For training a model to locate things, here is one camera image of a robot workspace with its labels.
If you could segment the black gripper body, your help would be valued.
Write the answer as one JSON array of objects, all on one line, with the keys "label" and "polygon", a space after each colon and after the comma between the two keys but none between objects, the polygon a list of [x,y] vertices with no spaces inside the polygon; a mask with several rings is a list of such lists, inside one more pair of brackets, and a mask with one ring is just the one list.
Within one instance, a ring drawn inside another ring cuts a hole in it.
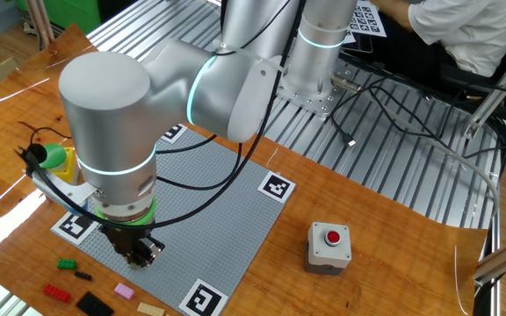
[{"label": "black gripper body", "polygon": [[107,238],[115,251],[121,255],[150,255],[152,253],[149,245],[143,242],[150,236],[150,229],[120,229],[112,226],[101,226],[99,232]]}]

